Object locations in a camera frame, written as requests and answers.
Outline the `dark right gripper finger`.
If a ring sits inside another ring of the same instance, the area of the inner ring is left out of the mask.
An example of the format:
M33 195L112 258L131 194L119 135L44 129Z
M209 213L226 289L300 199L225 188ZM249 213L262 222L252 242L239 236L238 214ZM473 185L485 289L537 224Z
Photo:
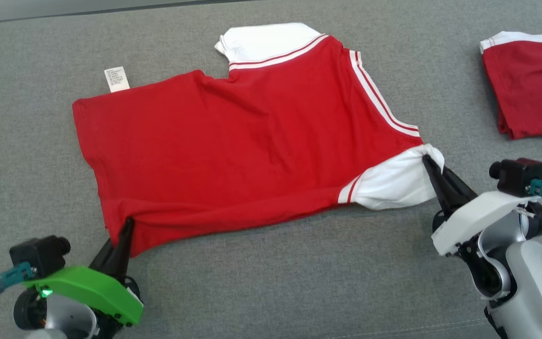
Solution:
M442 175L447 183L447 192L444 193L444 201L448 209L458 209L478 196L450 168L444 167Z
M449 218L456 210L456 190L448 179L450 169L439 166L431 156L423 156L423 164L444 217Z

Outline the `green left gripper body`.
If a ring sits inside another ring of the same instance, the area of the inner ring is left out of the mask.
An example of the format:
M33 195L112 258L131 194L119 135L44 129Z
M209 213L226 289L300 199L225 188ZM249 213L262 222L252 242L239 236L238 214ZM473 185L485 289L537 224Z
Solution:
M86 266L70 266L45 278L25 281L47 301L47 326L63 321L92 322L95 311L116 322L138 325L144 306L138 297L113 277Z

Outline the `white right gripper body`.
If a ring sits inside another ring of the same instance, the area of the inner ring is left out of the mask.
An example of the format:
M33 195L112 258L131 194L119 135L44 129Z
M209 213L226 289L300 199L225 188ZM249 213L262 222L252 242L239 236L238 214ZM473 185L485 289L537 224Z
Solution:
M517 197L500 191L482 193L456 210L438 227L431 236L434 247L441 256L453 255L457 251L457 244L471 240L499 219L518 210L520 205L525 207L528 202L538 200L539 196Z

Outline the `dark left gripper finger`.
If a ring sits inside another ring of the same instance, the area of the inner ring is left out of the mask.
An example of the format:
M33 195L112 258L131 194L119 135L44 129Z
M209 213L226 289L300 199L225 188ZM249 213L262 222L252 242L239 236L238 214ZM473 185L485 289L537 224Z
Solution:
M118 251L110 238L104 242L89 268L103 274L118 274Z
M134 224L133 217L127 217L118 233L118 244L113 253L113 273L116 279L120 279L127 274L131 245L133 243Z

